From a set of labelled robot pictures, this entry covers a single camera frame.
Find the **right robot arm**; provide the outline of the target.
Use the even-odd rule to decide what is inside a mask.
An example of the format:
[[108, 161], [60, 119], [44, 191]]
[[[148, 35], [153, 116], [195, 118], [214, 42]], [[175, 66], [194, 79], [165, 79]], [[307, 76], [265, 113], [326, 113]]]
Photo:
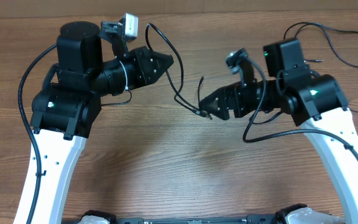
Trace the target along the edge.
[[289, 114], [295, 134], [304, 134], [319, 154], [340, 199], [343, 216], [314, 211], [298, 203], [268, 217], [268, 223], [358, 223], [358, 135], [348, 100], [337, 80], [320, 75], [305, 62], [298, 39], [263, 47], [267, 73], [244, 49], [231, 53], [226, 64], [240, 80], [218, 88], [199, 103], [208, 114], [227, 120], [279, 110]]

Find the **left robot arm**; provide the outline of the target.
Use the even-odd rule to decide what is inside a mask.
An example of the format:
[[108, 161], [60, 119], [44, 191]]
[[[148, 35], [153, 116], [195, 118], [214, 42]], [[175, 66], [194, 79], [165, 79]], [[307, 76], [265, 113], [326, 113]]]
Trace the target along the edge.
[[32, 150], [15, 223], [61, 223], [70, 181], [101, 98], [155, 83], [173, 64], [171, 55], [147, 47], [128, 50], [137, 23], [128, 19], [63, 25], [48, 71], [24, 120]]

